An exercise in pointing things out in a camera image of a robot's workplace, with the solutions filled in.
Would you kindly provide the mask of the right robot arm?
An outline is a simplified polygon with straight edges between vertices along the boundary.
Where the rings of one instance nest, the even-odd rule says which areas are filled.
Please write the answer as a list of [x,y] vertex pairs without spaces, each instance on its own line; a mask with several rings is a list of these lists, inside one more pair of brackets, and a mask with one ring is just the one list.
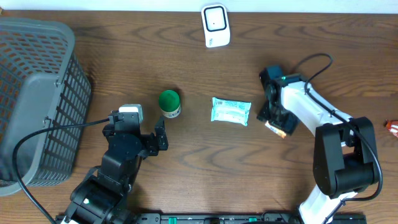
[[292,223],[330,223],[334,214],[368,186],[382,186],[372,122],[352,118],[313,91],[301,75],[264,70],[259,79],[266,102],[257,118],[284,138],[303,123],[314,135],[316,186]]

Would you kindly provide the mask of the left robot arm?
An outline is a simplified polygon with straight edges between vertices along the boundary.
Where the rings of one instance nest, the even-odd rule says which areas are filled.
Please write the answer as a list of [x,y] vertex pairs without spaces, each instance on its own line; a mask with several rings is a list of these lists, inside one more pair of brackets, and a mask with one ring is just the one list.
[[102,133],[108,150],[101,164],[92,167],[70,196],[71,203],[57,223],[135,223],[137,215],[127,209],[141,162],[168,149],[164,118],[154,133],[142,134],[138,112],[114,112]]

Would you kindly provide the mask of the orange tissue pack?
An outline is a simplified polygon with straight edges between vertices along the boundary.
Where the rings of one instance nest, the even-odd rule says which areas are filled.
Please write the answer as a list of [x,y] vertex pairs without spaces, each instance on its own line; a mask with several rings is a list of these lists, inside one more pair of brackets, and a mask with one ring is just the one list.
[[265,126],[269,128],[272,132],[280,136],[282,139],[284,139],[287,135],[283,130],[272,126],[268,121],[266,121]]

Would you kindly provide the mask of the teal wet wipes pack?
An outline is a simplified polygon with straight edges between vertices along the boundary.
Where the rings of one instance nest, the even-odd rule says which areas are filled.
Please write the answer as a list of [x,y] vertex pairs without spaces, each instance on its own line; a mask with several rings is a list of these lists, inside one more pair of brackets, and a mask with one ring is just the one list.
[[248,125],[250,102],[223,100],[212,98],[211,121],[226,121]]

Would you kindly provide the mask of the green lid white jar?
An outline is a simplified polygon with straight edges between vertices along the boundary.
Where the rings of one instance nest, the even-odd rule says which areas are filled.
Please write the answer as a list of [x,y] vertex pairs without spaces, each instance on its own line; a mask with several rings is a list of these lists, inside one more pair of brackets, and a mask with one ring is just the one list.
[[159,96],[159,107],[166,118],[176,118],[182,109],[178,93],[173,90],[163,91]]

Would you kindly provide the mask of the red snack package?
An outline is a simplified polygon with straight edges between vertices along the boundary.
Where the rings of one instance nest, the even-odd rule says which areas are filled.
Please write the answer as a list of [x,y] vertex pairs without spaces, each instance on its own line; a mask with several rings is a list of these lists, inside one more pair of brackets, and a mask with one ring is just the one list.
[[398,137],[398,120],[386,120],[384,127],[395,137]]

